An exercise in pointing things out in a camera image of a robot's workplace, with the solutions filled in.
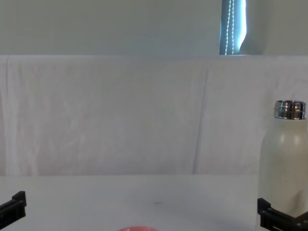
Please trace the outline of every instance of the silver cap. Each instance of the silver cap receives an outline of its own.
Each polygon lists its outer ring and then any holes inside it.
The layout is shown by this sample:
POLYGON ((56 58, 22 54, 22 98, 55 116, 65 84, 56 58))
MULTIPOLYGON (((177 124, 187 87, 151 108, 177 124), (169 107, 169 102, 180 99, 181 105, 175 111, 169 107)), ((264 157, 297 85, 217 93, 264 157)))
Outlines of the silver cap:
POLYGON ((305 119, 306 103, 293 100, 278 100, 275 103, 274 117, 279 119, 305 119))

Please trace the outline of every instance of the water bottle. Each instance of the water bottle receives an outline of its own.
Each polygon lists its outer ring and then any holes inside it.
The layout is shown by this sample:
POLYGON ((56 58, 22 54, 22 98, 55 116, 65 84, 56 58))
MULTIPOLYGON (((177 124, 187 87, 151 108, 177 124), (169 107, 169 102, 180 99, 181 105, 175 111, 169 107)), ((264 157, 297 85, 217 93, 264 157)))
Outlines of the water bottle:
MULTIPOLYGON (((277 101, 260 154, 258 198, 292 217, 308 211, 305 109, 306 104, 301 101, 277 101)), ((257 215, 256 231, 266 230, 260 226, 257 215)))

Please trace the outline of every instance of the red object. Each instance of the red object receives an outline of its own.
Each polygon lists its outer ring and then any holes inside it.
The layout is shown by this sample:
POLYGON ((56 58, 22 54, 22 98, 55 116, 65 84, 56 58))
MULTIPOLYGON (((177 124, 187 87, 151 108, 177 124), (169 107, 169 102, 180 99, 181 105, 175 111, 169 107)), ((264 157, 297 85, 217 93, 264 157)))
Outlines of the red object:
POLYGON ((119 231, 159 231, 159 230, 146 226, 134 226, 134 227, 127 227, 119 231))

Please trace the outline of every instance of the white fabric backdrop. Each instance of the white fabric backdrop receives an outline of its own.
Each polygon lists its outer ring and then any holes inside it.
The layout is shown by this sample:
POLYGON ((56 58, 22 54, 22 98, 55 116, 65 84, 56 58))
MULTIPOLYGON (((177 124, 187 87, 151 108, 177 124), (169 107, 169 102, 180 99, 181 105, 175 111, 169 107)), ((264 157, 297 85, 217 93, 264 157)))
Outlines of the white fabric backdrop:
POLYGON ((0 56, 0 174, 249 174, 308 57, 0 56))

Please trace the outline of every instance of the window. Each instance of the window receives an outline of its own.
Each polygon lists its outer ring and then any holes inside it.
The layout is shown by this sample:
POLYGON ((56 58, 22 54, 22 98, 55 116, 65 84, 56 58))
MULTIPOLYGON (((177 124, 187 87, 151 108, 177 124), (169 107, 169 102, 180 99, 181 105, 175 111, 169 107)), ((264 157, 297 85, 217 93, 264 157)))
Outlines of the window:
POLYGON ((239 54, 246 36, 246 0, 222 0, 219 54, 239 54))

